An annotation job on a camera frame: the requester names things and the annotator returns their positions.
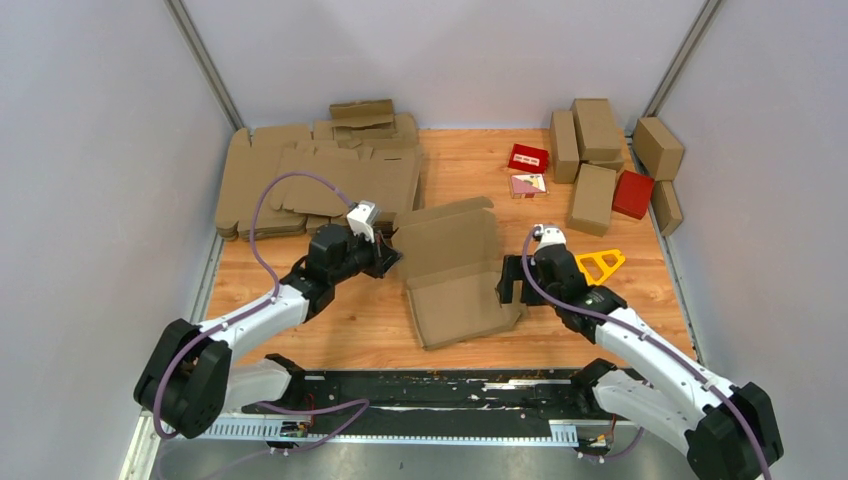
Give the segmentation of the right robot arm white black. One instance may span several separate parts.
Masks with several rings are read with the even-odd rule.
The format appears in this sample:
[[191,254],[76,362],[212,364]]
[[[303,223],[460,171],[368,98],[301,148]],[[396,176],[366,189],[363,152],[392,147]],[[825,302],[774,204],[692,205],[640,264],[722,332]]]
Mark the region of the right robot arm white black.
[[613,290],[589,284],[564,244],[505,256],[496,292],[503,304],[551,307],[567,329],[637,372],[601,358],[589,363],[570,392],[577,413],[637,423],[679,451],[700,479],[771,478],[784,447],[769,394],[683,354]]

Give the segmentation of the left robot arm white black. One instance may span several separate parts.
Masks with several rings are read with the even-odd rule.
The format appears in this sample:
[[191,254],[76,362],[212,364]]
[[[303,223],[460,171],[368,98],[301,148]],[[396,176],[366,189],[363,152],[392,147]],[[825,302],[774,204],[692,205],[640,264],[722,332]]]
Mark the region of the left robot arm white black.
[[211,321],[169,323],[134,387],[134,400],[169,426],[165,438],[195,438],[221,413],[259,402],[270,401],[283,413],[298,411],[307,389],[294,378],[293,362],[280,355],[248,366],[238,361],[321,313],[338,284],[359,274],[382,278],[402,256],[380,234],[369,238],[340,225],[321,227],[307,253],[266,294]]

